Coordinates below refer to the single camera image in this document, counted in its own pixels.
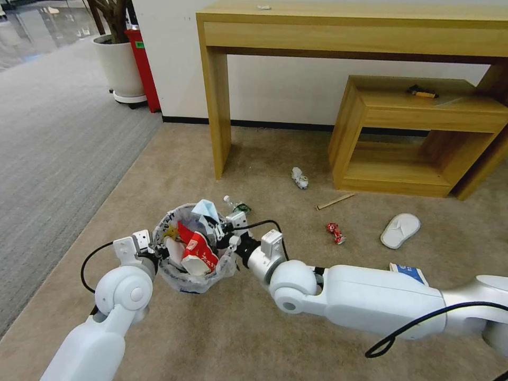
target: wooden stick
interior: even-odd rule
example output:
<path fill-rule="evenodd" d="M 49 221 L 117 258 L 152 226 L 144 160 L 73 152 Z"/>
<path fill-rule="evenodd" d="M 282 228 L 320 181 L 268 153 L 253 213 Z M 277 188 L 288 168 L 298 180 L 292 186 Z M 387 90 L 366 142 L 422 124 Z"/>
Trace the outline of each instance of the wooden stick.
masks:
<path fill-rule="evenodd" d="M 320 211 L 321 209 L 324 209 L 330 205 L 333 205 L 339 201 L 343 201 L 345 200 L 346 198 L 350 198 L 350 197 L 353 197 L 355 194 L 354 193 L 348 193 L 346 195 L 343 195 L 343 196 L 340 196 L 339 198 L 333 200 L 333 201 L 330 201 L 329 203 L 326 203 L 326 204 L 322 204 L 322 205 L 316 205 L 316 210 Z"/>

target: black baseboard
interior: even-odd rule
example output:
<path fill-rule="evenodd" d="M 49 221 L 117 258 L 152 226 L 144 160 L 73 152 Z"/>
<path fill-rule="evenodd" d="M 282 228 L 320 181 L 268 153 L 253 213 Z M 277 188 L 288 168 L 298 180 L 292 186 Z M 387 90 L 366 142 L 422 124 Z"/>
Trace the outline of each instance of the black baseboard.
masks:
<path fill-rule="evenodd" d="M 208 118 L 188 117 L 188 116 L 162 116 L 163 122 L 168 123 L 187 123 L 187 124 L 208 124 Z M 240 127 L 254 128 L 272 128 L 279 130 L 300 130 L 300 131 L 325 131 L 332 132 L 332 124 L 311 124 L 311 123 L 284 123 L 284 122 L 260 122 L 232 119 L 231 125 Z M 400 130 L 400 129 L 377 129 L 372 127 L 363 127 L 363 133 L 376 135 L 399 135 L 426 137 L 428 131 L 420 130 Z"/>

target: black cable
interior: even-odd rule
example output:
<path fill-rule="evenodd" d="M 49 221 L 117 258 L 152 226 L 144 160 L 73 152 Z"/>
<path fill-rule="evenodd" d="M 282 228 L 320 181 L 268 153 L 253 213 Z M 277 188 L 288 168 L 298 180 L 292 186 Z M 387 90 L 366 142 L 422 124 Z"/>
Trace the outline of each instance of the black cable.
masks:
<path fill-rule="evenodd" d="M 434 312 L 428 313 L 427 315 L 419 317 L 418 319 L 415 319 L 415 320 L 409 322 L 408 324 L 400 327 L 398 330 L 390 333 L 387 337 L 383 338 L 382 340 L 379 340 L 367 352 L 365 352 L 365 357 L 375 358 L 375 357 L 380 357 L 380 356 L 386 354 L 390 350 L 392 345 L 395 343 L 395 339 L 397 338 L 397 336 L 404 333 L 408 329 L 413 328 L 417 324 L 423 323 L 424 321 L 426 321 L 428 319 L 431 319 L 433 317 L 436 317 L 438 315 L 441 315 L 441 314 L 444 314 L 444 313 L 447 313 L 447 312 L 450 312 L 453 310 L 457 310 L 457 309 L 465 308 L 465 307 L 475 307 L 475 306 L 493 307 L 493 308 L 497 308 L 497 309 L 504 310 L 504 311 L 508 312 L 507 306 L 499 304 L 499 303 L 492 303 L 492 302 L 466 302 L 466 303 L 458 303 L 458 304 L 454 304 L 454 305 L 451 305 L 448 307 L 444 307 L 444 308 L 441 308 L 441 309 L 436 310 Z M 378 350 L 385 344 L 386 344 L 386 346 L 382 350 L 375 352 L 376 350 Z M 501 374 L 494 381 L 506 381 L 507 379 L 508 379 L 508 371 Z"/>
<path fill-rule="evenodd" d="M 508 370 L 505 373 L 496 377 L 494 381 L 506 381 L 506 380 L 508 380 Z"/>
<path fill-rule="evenodd" d="M 279 224 L 277 223 L 277 221 L 274 221 L 274 220 L 264 220 L 264 221 L 256 222 L 255 224 L 252 224 L 252 225 L 242 226 L 240 228 L 233 228 L 232 230 L 251 229 L 251 228 L 255 228 L 257 226 L 264 225 L 267 223 L 274 224 L 277 227 L 277 230 L 279 231 L 279 233 L 282 234 L 282 230 L 280 229 Z M 286 245 L 284 244 L 284 238 L 282 238 L 282 249 L 284 250 L 284 256 L 286 257 L 286 260 L 289 260 L 289 256 L 287 255 L 287 251 L 286 251 Z"/>
<path fill-rule="evenodd" d="M 85 267 L 86 267 L 86 264 L 87 262 L 90 260 L 91 257 L 93 257 L 95 255 L 95 253 L 97 253 L 98 251 L 101 251 L 102 249 L 108 247 L 108 246 L 111 246 L 113 244 L 113 241 L 111 242 L 108 242 L 104 245 L 102 245 L 101 247 L 95 249 L 94 251 L 92 251 L 88 257 L 85 258 L 85 260 L 83 261 L 83 264 L 81 265 L 81 283 L 83 283 L 83 286 L 85 286 L 85 288 L 90 291 L 91 293 L 94 293 L 95 294 L 95 290 L 93 288 L 91 288 L 87 283 L 86 283 L 86 280 L 85 280 Z"/>

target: white wall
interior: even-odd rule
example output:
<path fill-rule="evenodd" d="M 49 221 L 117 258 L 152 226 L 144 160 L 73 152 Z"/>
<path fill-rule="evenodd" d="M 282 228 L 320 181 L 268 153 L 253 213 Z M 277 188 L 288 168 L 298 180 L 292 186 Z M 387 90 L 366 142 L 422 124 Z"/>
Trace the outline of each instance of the white wall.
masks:
<path fill-rule="evenodd" d="M 406 1 L 504 4 L 506 0 Z M 162 114 L 208 117 L 195 12 L 213 0 L 133 2 Z M 252 56 L 229 56 L 228 65 L 232 119 L 315 124 L 335 123 L 349 74 L 464 78 L 476 85 L 487 69 L 451 63 Z"/>

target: red trash can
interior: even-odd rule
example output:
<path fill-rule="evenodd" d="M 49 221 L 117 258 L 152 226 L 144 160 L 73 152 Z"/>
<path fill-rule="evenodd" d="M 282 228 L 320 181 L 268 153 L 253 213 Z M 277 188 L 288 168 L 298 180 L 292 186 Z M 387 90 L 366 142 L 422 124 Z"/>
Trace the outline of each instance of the red trash can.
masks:
<path fill-rule="evenodd" d="M 125 34 L 131 42 L 141 82 L 143 82 L 144 93 L 147 96 L 148 108 L 151 112 L 159 111 L 159 97 L 157 96 L 157 90 L 155 89 L 155 83 L 153 82 L 152 71 L 150 70 L 150 64 L 148 63 L 147 53 L 144 49 L 141 31 L 139 29 L 127 29 Z"/>

